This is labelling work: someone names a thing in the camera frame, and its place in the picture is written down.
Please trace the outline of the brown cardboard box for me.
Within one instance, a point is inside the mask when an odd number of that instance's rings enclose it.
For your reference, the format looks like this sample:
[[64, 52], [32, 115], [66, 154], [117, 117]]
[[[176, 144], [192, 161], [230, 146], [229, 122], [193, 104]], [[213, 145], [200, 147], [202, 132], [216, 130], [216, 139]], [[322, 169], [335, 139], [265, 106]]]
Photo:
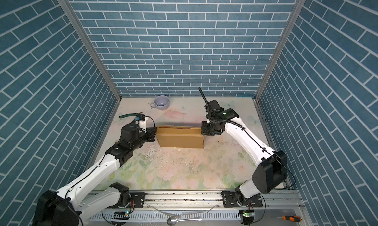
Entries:
[[156, 139], [162, 148], [204, 148], [204, 136], [199, 127], [159, 126]]

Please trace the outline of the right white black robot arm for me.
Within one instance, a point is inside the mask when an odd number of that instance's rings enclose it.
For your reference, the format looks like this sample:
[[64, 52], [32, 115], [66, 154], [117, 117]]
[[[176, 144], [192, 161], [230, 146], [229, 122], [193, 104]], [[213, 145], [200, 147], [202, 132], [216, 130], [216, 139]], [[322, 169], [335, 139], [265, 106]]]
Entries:
[[283, 151], [276, 152], [261, 141], [233, 110], [225, 110], [216, 100], [205, 101], [206, 119], [201, 123], [204, 136], [221, 135], [224, 132], [233, 137], [249, 154], [257, 168], [251, 179], [236, 188], [240, 201], [257, 194], [267, 194], [287, 177], [287, 156]]

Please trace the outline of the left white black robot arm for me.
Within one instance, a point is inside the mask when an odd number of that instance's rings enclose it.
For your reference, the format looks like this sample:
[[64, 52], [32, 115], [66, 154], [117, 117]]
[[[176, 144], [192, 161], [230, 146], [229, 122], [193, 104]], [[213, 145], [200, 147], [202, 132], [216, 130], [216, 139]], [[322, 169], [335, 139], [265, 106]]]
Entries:
[[146, 142], [154, 142], [157, 127], [140, 127], [131, 122], [121, 136], [92, 167], [56, 191], [48, 190], [37, 202], [34, 226], [79, 226], [84, 220], [110, 206], [132, 208], [130, 190], [120, 183], [111, 184], [91, 198], [87, 195], [106, 177], [118, 170]]

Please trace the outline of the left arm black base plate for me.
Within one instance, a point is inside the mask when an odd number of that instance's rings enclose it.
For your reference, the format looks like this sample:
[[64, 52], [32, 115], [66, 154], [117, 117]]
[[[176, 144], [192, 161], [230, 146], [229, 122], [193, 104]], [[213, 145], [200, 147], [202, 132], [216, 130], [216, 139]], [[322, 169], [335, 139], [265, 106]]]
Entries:
[[135, 208], [142, 208], [144, 205], [146, 193], [144, 192], [131, 192], [122, 193], [117, 203], [118, 208], [128, 208], [134, 210]]

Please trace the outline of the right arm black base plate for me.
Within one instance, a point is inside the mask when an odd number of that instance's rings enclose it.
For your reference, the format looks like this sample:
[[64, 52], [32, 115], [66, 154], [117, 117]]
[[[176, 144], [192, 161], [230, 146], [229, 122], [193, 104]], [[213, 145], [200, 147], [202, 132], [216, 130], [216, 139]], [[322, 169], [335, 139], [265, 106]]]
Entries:
[[225, 190], [221, 192], [221, 197], [224, 208], [263, 207], [262, 199], [259, 194], [245, 198], [239, 192]]

